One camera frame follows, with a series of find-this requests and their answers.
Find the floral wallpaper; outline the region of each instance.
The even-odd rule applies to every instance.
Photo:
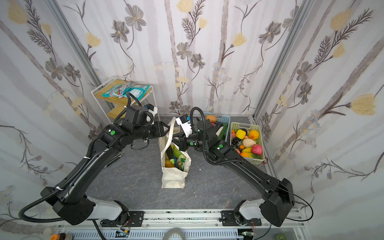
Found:
[[[279,176],[313,206],[311,239],[384,234],[383,9],[316,0],[257,114]]]
[[[44,1],[1,1],[0,9],[0,235],[48,239],[55,223],[28,223],[18,212],[73,169],[107,119],[91,96],[94,83]],[[87,39],[88,50],[100,44]],[[28,214],[56,215],[45,204]]]
[[[253,114],[301,1],[59,1],[104,80],[154,86],[159,113]]]

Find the snack package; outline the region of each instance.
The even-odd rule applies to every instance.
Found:
[[[177,167],[179,170],[184,171],[184,164],[185,164],[185,156],[181,153],[180,150],[173,147],[173,155],[177,158],[175,162],[175,167]]]
[[[134,85],[131,87],[128,92],[133,94],[138,100],[142,99],[146,91],[148,90],[149,85],[143,86],[143,85]]]
[[[131,89],[135,82],[116,84],[110,90],[103,94],[103,97],[127,98],[126,92]]]

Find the canvas bag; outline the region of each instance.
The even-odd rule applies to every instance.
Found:
[[[165,167],[165,155],[166,150],[170,145],[174,145],[177,149],[178,146],[172,143],[172,135],[179,131],[179,128],[175,128],[176,118],[173,117],[171,122],[168,124],[170,126],[169,132],[164,136],[159,138],[159,147],[160,147],[160,158],[161,158],[161,170],[163,176],[161,178],[161,188],[184,188],[185,186],[185,177],[188,175],[189,168],[191,166],[191,157],[187,152],[182,152],[185,156],[184,170],[185,172],[179,170],[176,167]]]

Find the gray floor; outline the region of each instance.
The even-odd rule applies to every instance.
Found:
[[[170,117],[161,118],[168,123]],[[247,117],[231,117],[246,122]],[[192,166],[184,189],[161,188],[161,163],[158,141],[123,156],[104,169],[86,194],[101,200],[119,200],[129,209],[230,209],[243,199],[259,199],[259,194],[232,171],[208,164],[202,153],[188,150]]]

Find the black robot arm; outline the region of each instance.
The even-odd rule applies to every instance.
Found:
[[[87,155],[75,169],[55,187],[44,188],[41,192],[42,198],[24,207],[19,212],[19,217],[30,222],[66,220],[72,225],[84,220],[105,219],[102,225],[103,222],[109,227],[123,225],[129,219],[127,208],[123,204],[118,201],[102,203],[101,200],[87,197],[85,191],[101,170],[135,139],[148,140],[166,135],[169,126],[163,122],[153,122],[153,114],[149,111],[151,108],[153,106],[150,104],[127,106],[125,117],[103,129],[91,142]],[[288,193],[293,192],[292,184],[286,179],[280,182],[262,172],[240,156],[229,143],[218,140],[208,120],[198,121],[196,127],[194,133],[188,137],[179,134],[172,141],[182,151],[193,146],[195,150],[203,152],[210,164],[223,165],[234,171],[262,195],[265,200],[260,205],[263,216],[273,225],[281,226],[294,205],[293,195]],[[28,209],[43,201],[52,205],[60,218],[38,219],[25,215]],[[245,220],[241,212],[237,214],[240,223]]]

